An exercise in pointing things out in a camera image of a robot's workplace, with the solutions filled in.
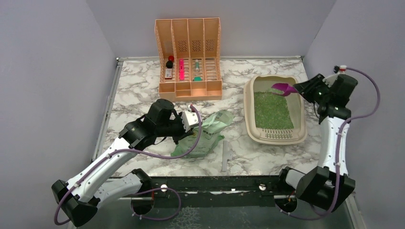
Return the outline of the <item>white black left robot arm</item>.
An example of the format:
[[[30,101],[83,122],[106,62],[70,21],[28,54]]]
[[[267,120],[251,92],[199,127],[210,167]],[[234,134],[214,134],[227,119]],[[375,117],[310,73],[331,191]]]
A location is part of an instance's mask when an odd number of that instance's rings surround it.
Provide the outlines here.
[[[105,204],[127,195],[153,195],[168,188],[153,187],[151,178],[141,169],[111,181],[110,177],[126,162],[137,155],[145,155],[146,148],[157,138],[172,138],[178,143],[190,136],[195,127],[201,127],[202,118],[194,106],[177,112],[174,104],[158,99],[148,112],[127,123],[112,145],[88,167],[68,181],[57,180],[52,191],[68,221],[76,227],[89,222]]]

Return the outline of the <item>green litter bag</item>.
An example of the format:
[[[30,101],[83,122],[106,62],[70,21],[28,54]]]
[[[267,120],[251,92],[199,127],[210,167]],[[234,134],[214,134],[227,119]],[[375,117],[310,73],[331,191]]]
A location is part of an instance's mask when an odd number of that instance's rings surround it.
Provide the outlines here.
[[[202,121],[202,134],[197,146],[186,157],[205,157],[213,151],[219,141],[224,139],[221,132],[230,126],[233,122],[234,115],[227,110],[220,110],[212,113]],[[171,157],[185,154],[195,143],[199,133],[199,128],[193,129],[193,134],[179,141]]]

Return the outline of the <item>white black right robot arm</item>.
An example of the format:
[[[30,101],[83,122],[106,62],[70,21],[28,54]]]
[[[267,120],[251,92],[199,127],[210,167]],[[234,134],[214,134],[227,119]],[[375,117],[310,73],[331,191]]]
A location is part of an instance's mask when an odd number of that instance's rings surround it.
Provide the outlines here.
[[[317,166],[307,173],[286,167],[276,180],[276,189],[313,206],[333,212],[353,191],[355,181],[348,176],[345,162],[346,134],[350,126],[350,109],[346,108],[358,81],[344,73],[328,78],[321,74],[294,85],[283,84],[286,94],[298,93],[317,104],[321,130],[320,156]]]

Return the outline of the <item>purple litter scoop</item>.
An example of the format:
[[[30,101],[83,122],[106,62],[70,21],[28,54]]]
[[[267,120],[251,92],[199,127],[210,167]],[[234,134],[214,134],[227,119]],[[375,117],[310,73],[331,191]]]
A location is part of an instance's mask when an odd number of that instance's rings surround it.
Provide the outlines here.
[[[275,89],[277,91],[280,91],[280,93],[272,92],[273,94],[283,96],[283,97],[289,96],[290,94],[298,93],[298,91],[288,83],[276,83],[276,84],[272,85],[271,88]]]

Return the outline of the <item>beige litter box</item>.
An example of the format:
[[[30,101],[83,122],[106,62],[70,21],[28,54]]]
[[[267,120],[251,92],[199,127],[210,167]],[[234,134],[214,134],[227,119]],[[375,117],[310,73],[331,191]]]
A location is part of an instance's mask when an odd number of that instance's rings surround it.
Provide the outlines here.
[[[295,84],[296,76],[255,76],[244,85],[245,124],[249,137],[260,144],[287,146],[307,136],[305,106],[298,94],[282,96],[277,83]]]

